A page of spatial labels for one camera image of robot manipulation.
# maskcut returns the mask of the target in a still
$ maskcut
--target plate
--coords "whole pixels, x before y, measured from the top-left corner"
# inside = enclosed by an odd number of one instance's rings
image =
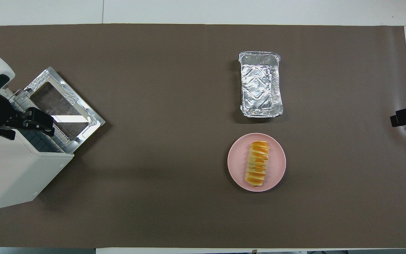
[[[245,171],[247,169],[247,157],[250,145],[258,140],[266,141],[270,149],[263,185],[254,187],[245,180]],[[282,146],[273,137],[263,133],[250,133],[238,138],[228,153],[228,170],[230,175],[239,186],[249,191],[261,192],[273,188],[283,178],[285,169],[286,157]]]

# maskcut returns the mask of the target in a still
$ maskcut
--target brown mat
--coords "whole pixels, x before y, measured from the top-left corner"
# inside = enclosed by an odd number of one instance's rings
[[[244,50],[282,56],[282,116],[239,110]],[[0,209],[0,246],[406,247],[403,27],[7,26],[0,57],[12,90],[52,66],[107,121],[34,201]],[[250,132],[287,156],[265,193],[227,171]]]

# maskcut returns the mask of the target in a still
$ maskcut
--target white floor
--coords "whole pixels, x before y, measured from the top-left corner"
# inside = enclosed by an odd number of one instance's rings
[[[98,23],[396,25],[405,26],[406,36],[406,0],[0,0],[0,25]],[[250,251],[111,248],[97,253]]]

